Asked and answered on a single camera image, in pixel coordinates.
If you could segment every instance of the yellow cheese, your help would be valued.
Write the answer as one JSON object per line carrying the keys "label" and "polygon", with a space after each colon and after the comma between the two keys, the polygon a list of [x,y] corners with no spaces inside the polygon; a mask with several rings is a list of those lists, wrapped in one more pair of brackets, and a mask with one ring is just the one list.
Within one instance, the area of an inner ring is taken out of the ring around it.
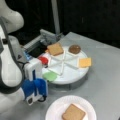
{"label": "yellow cheese", "polygon": [[79,67],[85,68],[91,66],[91,58],[83,58],[79,60]]}

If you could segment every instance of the toast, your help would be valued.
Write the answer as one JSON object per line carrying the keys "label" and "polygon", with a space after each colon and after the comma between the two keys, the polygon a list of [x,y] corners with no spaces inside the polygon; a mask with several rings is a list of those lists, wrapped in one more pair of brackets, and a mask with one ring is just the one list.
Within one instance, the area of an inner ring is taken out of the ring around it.
{"label": "toast", "polygon": [[83,120],[86,113],[75,105],[71,104],[62,115],[63,120]]}
{"label": "toast", "polygon": [[57,56],[57,55],[63,54],[63,52],[64,52],[61,44],[58,43],[58,42],[53,44],[53,45],[49,45],[47,47],[47,49],[48,49],[49,53],[51,55],[53,55],[53,56]]}

